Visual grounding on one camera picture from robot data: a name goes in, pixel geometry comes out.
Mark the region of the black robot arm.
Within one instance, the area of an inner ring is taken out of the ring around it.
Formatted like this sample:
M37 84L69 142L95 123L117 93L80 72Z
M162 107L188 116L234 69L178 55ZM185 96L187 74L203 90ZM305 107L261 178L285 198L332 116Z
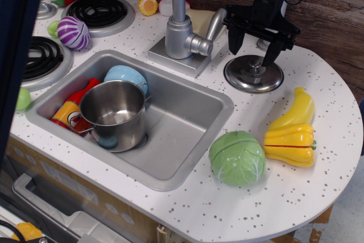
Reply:
M301 29L282 15L282 5L287 0L254 0L251 6L227 5L224 25L228 29L229 50L237 54L245 34L269 42L263 67L274 63L282 51L290 50Z

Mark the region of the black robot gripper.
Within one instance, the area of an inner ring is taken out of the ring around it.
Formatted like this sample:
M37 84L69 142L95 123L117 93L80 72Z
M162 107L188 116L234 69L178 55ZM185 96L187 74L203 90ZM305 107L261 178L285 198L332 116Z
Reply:
M263 67L271 66L282 50L292 49L301 30L282 14L285 3L287 0L254 0L251 6L227 5L224 24L230 52L238 53L245 34L270 42Z

